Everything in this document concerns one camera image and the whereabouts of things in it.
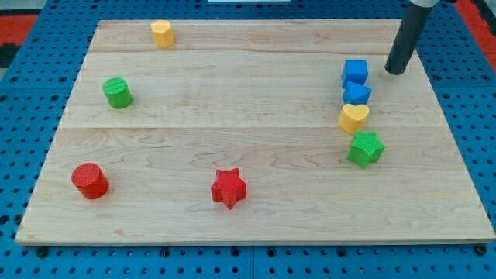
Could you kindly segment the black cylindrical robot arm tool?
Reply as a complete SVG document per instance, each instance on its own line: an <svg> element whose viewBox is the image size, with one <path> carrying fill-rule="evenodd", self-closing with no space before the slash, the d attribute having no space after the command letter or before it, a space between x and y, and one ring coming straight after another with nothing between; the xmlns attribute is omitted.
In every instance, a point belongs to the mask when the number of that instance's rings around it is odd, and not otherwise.
<svg viewBox="0 0 496 279"><path fill-rule="evenodd" d="M403 74L412 58L427 19L439 0L410 0L388 54L385 70L389 74Z"/></svg>

